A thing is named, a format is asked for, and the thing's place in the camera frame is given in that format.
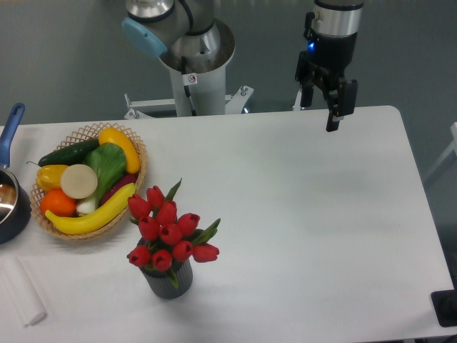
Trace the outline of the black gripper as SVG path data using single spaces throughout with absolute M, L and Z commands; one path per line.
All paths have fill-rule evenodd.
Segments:
M 340 121 L 354 113 L 358 82 L 345 80 L 344 72 L 352 61 L 357 36 L 314 34 L 298 55 L 295 80 L 301 85 L 300 106 L 312 105 L 314 85 L 321 88 L 323 84 L 325 90 L 332 91 L 327 98 L 327 132 L 336 131 Z

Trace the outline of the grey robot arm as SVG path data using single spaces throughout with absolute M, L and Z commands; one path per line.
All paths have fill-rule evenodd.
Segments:
M 235 52 L 230 28 L 214 16 L 213 1 L 127 1 L 126 38 L 169 70 L 178 116 L 240 114 L 253 89 L 226 94 L 226 66 Z M 356 45 L 362 1 L 315 1 L 305 15 L 306 49 L 298 55 L 295 110 L 307 109 L 314 89 L 328 107 L 326 130 L 335 131 L 355 109 L 358 83 L 345 77 Z

